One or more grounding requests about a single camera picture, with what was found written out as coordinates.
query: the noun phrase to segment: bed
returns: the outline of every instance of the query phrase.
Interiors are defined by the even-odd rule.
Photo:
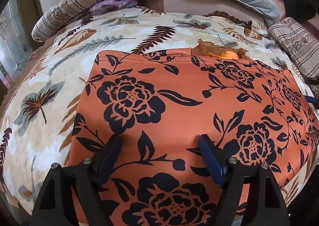
[[[148,40],[152,36],[158,36],[158,40]],[[1,186],[9,203],[31,214],[51,164],[67,164],[80,95],[89,90],[87,81],[99,52],[151,54],[194,48],[199,38],[218,46],[243,48],[246,56],[261,61],[265,68],[288,69],[300,93],[313,96],[299,70],[273,39],[248,31],[226,18],[165,13],[145,7],[85,16],[63,27],[36,51],[1,107],[5,150],[1,156]],[[167,69],[172,74],[176,72],[172,67]],[[319,118],[318,110],[311,104],[307,111]],[[289,163],[283,171],[288,175],[281,188],[287,205],[301,191],[318,163],[317,148],[300,152],[296,159],[297,162]]]

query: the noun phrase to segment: black cloth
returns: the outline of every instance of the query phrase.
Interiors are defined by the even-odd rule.
[[[304,22],[313,18],[316,10],[308,0],[284,0],[286,17],[292,17],[297,22]]]

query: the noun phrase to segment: orange floral fabric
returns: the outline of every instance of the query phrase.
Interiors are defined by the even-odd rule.
[[[92,157],[113,133],[121,135],[122,151],[100,192],[114,225],[209,225],[222,190],[200,155],[203,133],[227,157],[266,162],[280,186],[318,145],[319,123],[288,70],[190,50],[106,50],[95,59],[68,165]],[[245,187],[238,214],[247,193]]]

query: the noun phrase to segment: bed sheet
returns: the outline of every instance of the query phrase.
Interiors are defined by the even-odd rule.
[[[11,203],[20,203],[31,214],[51,164],[67,162],[79,95],[98,52],[141,54],[188,48],[195,47],[199,38],[215,45],[244,48],[253,60],[275,69],[289,69],[301,92],[313,96],[298,69],[275,46],[274,40],[225,18],[161,13],[145,8],[85,17],[69,24],[55,39],[17,88],[1,119],[5,139],[1,184]],[[313,113],[319,118],[317,110],[313,109]],[[304,166],[295,169],[294,178],[282,188],[287,205],[318,163],[317,149],[305,160]]]

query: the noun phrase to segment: silver bolt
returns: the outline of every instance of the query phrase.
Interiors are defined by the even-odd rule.
[[[263,169],[268,169],[268,168],[269,168],[268,164],[266,164],[266,163],[262,163],[262,164],[261,164],[261,167],[262,167]]]
[[[92,162],[92,159],[91,158],[85,158],[84,160],[83,160],[83,163],[84,164],[90,164]]]
[[[56,169],[58,166],[59,166],[59,163],[56,163],[56,162],[51,164],[52,169]]]
[[[229,161],[229,163],[232,163],[232,164],[236,164],[237,163],[237,159],[236,158],[229,158],[228,161]]]

